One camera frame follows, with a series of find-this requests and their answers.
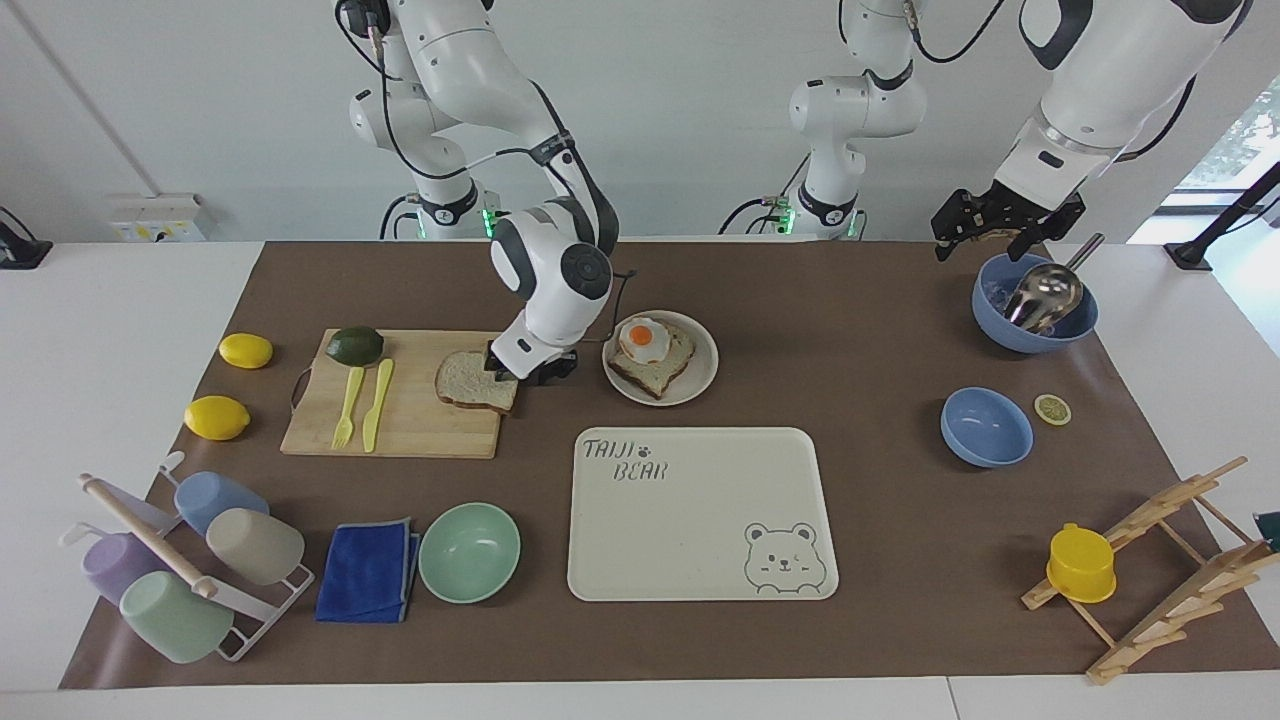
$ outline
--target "white plate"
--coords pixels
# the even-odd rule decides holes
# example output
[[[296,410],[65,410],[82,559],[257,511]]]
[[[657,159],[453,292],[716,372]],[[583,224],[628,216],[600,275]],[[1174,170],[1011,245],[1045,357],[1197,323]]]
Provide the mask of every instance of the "white plate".
[[[573,450],[568,587],[588,602],[805,601],[840,570],[795,428],[591,428]]]
[[[618,350],[620,328],[632,319],[641,316],[663,320],[678,327],[687,332],[696,345],[694,356],[689,359],[689,366],[676,379],[671,380],[671,386],[667,387],[667,392],[663,393],[662,400],[654,400],[649,393],[636,387],[631,380],[623,378],[609,366],[609,360],[621,352]],[[604,363],[604,375],[609,378],[609,383],[614,389],[641,405],[653,407],[671,407],[672,405],[689,402],[712,386],[712,380],[716,379],[716,372],[719,370],[719,348],[716,347],[716,340],[712,338],[712,333],[707,332],[707,328],[701,323],[689,315],[681,315],[671,310],[648,310],[626,318],[618,323],[617,328],[613,328],[613,340],[604,343],[600,356]]]

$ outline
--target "yellow lemon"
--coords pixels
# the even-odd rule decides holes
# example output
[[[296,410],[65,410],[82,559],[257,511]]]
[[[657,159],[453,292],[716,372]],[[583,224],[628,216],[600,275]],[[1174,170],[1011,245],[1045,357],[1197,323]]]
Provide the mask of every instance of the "yellow lemon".
[[[209,395],[188,405],[182,421],[205,439],[232,439],[248,425],[248,410],[230,397]]]
[[[218,343],[218,354],[228,365],[256,370],[271,361],[271,341],[250,333],[229,334]]]
[[[1036,414],[1041,420],[1062,427],[1071,421],[1071,406],[1056,395],[1042,395],[1036,398]]]

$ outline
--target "tree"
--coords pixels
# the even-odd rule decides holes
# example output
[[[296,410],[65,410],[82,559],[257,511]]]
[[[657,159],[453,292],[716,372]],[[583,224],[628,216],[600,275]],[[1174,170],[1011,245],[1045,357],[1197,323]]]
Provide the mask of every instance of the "tree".
[[[1206,187],[1231,181],[1280,137],[1280,78],[1262,91],[1244,115],[1187,176],[1180,187]]]

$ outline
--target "green avocado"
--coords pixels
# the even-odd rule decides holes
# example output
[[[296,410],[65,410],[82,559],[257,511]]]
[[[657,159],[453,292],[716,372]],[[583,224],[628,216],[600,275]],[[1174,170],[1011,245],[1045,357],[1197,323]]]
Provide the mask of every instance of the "green avocado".
[[[343,365],[372,365],[383,356],[383,336],[374,328],[344,328],[333,333],[324,354]]]

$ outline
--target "purple cup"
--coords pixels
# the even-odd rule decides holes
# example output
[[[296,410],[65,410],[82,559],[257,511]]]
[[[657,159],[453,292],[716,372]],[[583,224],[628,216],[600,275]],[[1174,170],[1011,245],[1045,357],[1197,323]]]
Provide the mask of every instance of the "purple cup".
[[[120,605],[124,591],[129,589],[134,580],[148,573],[168,569],[169,566],[132,533],[102,536],[81,561],[81,570],[97,588],[99,594],[116,606]]]

